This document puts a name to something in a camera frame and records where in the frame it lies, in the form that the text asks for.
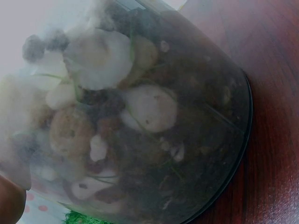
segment pink polka dot fabric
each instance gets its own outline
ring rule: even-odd
[[[33,191],[27,192],[22,218],[17,224],[61,224],[69,210],[50,202]]]

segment wooden surface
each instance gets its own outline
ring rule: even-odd
[[[299,0],[189,0],[183,15],[248,74],[249,147],[194,224],[299,223]]]

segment white pebble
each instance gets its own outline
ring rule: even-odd
[[[166,41],[161,41],[161,44],[160,44],[160,50],[162,51],[162,52],[168,52],[169,51],[169,49],[170,49],[170,46],[169,46],[169,44],[166,42]]]
[[[35,174],[47,181],[54,181],[58,178],[58,174],[49,166],[36,167]]]
[[[184,159],[184,155],[185,155],[185,146],[183,143],[171,150],[171,156],[176,162],[181,162]]]
[[[90,149],[90,158],[97,162],[105,159],[108,145],[99,135],[95,135],[90,140]]]
[[[168,141],[165,140],[165,138],[160,138],[160,147],[165,151],[168,152],[170,149],[170,144]]]
[[[125,109],[121,119],[137,131],[162,132],[172,128],[177,120],[176,96],[171,90],[143,85],[128,90],[124,98],[130,111]]]
[[[108,177],[114,175],[116,175],[114,171],[107,169],[98,174],[98,179],[100,179],[101,177]],[[81,181],[73,183],[71,185],[71,191],[77,199],[85,200],[90,198],[96,192],[113,186],[113,184],[117,183],[118,178],[104,178],[103,180],[105,180],[106,182],[97,180],[97,178],[85,177]]]

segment glass jar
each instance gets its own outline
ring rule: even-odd
[[[20,4],[25,21],[5,35],[1,174],[114,223],[207,208],[247,144],[243,71],[161,0]]]

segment white stone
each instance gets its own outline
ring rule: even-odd
[[[100,137],[100,135],[95,135],[90,140],[90,158],[92,161],[97,162],[103,160],[107,154],[108,145]]]
[[[157,133],[174,126],[178,106],[175,94],[166,88],[143,85],[124,94],[127,108],[121,113],[125,125]]]
[[[53,90],[50,90],[46,96],[47,105],[53,110],[60,110],[77,101],[77,97],[81,98],[82,90],[77,88],[77,94],[75,92],[75,86],[73,84],[60,84]]]

